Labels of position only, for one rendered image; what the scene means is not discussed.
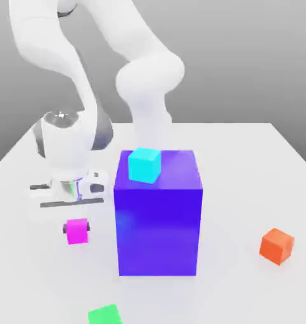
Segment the small magenta cube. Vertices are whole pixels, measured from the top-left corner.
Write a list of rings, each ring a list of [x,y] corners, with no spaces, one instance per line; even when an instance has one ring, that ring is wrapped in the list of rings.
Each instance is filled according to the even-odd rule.
[[[88,220],[68,220],[65,224],[68,245],[88,243]]]

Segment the small orange cube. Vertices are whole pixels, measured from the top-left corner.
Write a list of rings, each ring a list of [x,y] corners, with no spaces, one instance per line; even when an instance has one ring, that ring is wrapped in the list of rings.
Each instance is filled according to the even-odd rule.
[[[294,243],[294,237],[273,228],[262,237],[259,254],[279,266],[291,256]]]

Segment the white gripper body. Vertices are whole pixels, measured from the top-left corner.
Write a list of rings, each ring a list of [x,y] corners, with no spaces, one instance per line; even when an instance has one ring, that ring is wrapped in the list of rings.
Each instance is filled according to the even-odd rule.
[[[42,202],[38,217],[91,217],[101,210],[105,200],[101,197],[74,202]]]

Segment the large blue box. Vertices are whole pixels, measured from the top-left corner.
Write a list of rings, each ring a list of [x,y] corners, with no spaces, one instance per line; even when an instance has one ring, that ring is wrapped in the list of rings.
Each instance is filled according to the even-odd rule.
[[[203,186],[193,151],[162,151],[154,184],[129,180],[130,151],[120,153],[114,206],[121,276],[194,276]]]

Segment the small cyan cube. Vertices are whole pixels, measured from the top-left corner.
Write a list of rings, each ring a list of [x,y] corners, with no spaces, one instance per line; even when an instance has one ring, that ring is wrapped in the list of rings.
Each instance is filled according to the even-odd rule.
[[[129,179],[147,184],[153,184],[161,173],[161,150],[139,147],[129,154]]]

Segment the small green cube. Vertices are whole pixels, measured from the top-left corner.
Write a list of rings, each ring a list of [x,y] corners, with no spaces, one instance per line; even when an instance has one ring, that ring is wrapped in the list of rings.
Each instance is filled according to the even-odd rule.
[[[89,324],[122,324],[116,304],[88,312]]]

